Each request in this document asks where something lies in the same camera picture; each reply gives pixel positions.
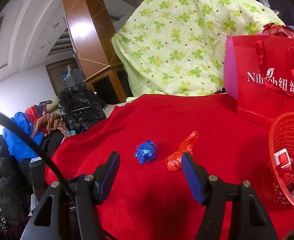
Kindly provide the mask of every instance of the blue gripper pad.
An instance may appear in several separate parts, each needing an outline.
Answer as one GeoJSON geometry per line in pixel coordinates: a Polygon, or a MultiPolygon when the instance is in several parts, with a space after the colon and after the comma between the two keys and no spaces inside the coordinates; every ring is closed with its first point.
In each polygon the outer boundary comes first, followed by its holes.
{"type": "Polygon", "coordinates": [[[95,186],[97,187],[98,201],[103,202],[108,198],[111,187],[114,184],[119,166],[119,153],[112,152],[106,164],[101,165],[97,168],[99,174],[96,177],[95,186]]]}
{"type": "Polygon", "coordinates": [[[204,206],[206,201],[204,192],[207,189],[208,175],[202,174],[201,171],[205,171],[205,173],[207,173],[206,170],[203,167],[198,166],[189,153],[184,153],[182,156],[182,169],[194,200],[204,206]]]}

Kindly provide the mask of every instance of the pink bag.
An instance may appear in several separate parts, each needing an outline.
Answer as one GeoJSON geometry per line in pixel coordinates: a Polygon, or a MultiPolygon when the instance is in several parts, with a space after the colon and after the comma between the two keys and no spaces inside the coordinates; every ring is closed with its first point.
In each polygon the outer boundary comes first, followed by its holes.
{"type": "Polygon", "coordinates": [[[232,37],[226,39],[226,54],[224,59],[224,87],[231,97],[237,100],[237,66],[232,37]]]}

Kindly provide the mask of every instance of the air vent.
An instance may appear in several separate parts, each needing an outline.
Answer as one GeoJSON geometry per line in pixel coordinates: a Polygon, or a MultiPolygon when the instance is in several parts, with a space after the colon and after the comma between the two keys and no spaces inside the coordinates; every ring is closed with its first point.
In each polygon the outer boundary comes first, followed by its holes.
{"type": "Polygon", "coordinates": [[[56,23],[54,25],[51,25],[51,28],[54,30],[60,26],[60,23],[56,23]]]}

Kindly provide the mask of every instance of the red blanket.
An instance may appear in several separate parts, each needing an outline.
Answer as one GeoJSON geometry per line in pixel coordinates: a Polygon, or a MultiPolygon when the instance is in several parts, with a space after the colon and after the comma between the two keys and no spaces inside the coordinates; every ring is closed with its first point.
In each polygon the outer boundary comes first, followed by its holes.
{"type": "MultiPolygon", "coordinates": [[[[99,207],[104,229],[119,240],[194,240],[204,207],[192,197],[182,171],[169,172],[165,159],[194,130],[193,158],[209,174],[241,183],[247,179],[262,199],[262,174],[268,163],[268,130],[236,116],[228,95],[177,97],[143,95],[116,107],[111,116],[57,149],[53,161],[65,178],[92,174],[112,151],[120,168],[108,200],[99,207]],[[140,165],[136,146],[153,140],[157,159],[140,165]]],[[[56,180],[46,170],[48,183],[56,180]]],[[[294,210],[265,204],[280,239],[294,229],[294,210]]],[[[221,239],[227,239],[228,203],[221,239]]]]}

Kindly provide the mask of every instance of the wooden pillar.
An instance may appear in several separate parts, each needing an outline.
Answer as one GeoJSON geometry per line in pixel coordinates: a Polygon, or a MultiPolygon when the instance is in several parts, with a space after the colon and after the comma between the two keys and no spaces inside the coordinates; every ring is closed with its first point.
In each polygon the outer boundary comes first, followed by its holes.
{"type": "Polygon", "coordinates": [[[103,0],[62,0],[71,38],[86,78],[121,63],[111,38],[115,33],[103,0]]]}

